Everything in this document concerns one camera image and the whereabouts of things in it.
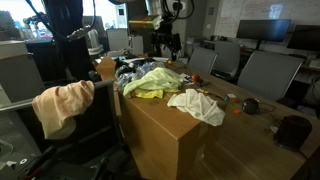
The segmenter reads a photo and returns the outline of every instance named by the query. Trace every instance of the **yellow cloth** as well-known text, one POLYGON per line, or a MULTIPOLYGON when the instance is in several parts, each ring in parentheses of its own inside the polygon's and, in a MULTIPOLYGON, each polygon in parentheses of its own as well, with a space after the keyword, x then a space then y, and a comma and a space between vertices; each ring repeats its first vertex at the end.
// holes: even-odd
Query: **yellow cloth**
POLYGON ((92 104, 94 84, 80 81, 45 90, 32 101, 33 109, 42 123, 46 139, 64 139, 76 128, 73 116, 83 114, 92 104))
POLYGON ((130 82, 124 88, 124 96, 130 97, 130 92, 136 89, 140 97, 151 97, 152 95, 159 95, 159 92, 149 92, 154 90, 171 90, 179 91, 178 87, 183 82, 183 79, 170 69, 157 67, 153 71, 148 72, 141 79, 130 82))

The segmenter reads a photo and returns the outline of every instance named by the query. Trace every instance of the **whiteboard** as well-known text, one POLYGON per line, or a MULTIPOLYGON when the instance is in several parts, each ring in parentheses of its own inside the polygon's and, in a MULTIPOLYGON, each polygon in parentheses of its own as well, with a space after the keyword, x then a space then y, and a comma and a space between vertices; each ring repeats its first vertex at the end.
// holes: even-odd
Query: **whiteboard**
POLYGON ((236 37, 242 19, 291 19, 320 25, 320 0, 220 0, 215 35, 236 37))

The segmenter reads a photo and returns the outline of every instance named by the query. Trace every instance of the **towel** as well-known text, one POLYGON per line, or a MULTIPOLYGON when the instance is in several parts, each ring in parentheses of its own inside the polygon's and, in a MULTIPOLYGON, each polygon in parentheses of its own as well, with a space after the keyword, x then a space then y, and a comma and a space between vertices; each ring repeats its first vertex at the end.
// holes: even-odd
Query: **towel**
POLYGON ((76 128, 73 116, 83 114, 92 104, 94 84, 80 81, 45 90, 32 101, 45 139, 64 139, 76 128))
POLYGON ((167 105, 176 106, 180 111, 189 112, 194 118, 213 126, 221 125, 225 116, 225 112, 218 107, 217 101, 194 89, 186 89, 186 93, 179 95, 174 94, 167 105))
POLYGON ((124 88, 123 95, 130 97, 130 92, 135 89, 143 90, 171 90, 178 91, 178 87, 183 82, 183 79, 170 69, 157 67, 153 71, 148 72, 141 79, 130 82, 124 88))

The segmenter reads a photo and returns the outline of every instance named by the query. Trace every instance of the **desk surface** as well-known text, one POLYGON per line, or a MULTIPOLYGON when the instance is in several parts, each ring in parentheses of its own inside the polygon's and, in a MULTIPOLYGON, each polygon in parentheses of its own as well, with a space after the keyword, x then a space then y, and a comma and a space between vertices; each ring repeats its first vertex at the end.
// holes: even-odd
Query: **desk surface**
MULTIPOLYGON (((174 64, 170 68, 177 72, 189 72, 179 66, 181 64, 174 64)), ((265 131, 274 121, 272 116, 280 120, 288 115, 299 115, 309 119, 313 130, 301 151, 309 157, 320 145, 318 120, 216 77, 207 75, 201 77, 209 81, 203 89, 221 97, 233 93, 238 101, 227 105, 226 117, 217 143, 207 148, 204 161, 199 162, 185 179, 290 179, 304 163, 304 159, 300 154, 280 148, 273 143, 273 133, 265 131), (270 109, 270 106, 275 106, 272 116, 268 113, 234 114, 233 110, 241 109, 243 100, 249 97, 265 103, 261 108, 270 109)))

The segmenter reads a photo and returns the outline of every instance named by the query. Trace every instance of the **peach towel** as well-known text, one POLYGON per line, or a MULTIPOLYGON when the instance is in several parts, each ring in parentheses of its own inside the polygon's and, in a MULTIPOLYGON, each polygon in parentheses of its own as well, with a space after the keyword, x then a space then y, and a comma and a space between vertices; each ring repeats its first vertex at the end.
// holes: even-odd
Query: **peach towel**
POLYGON ((45 139, 64 139, 76 128, 73 116, 83 114, 92 104, 94 84, 80 81, 45 90, 32 101, 42 123, 45 139))

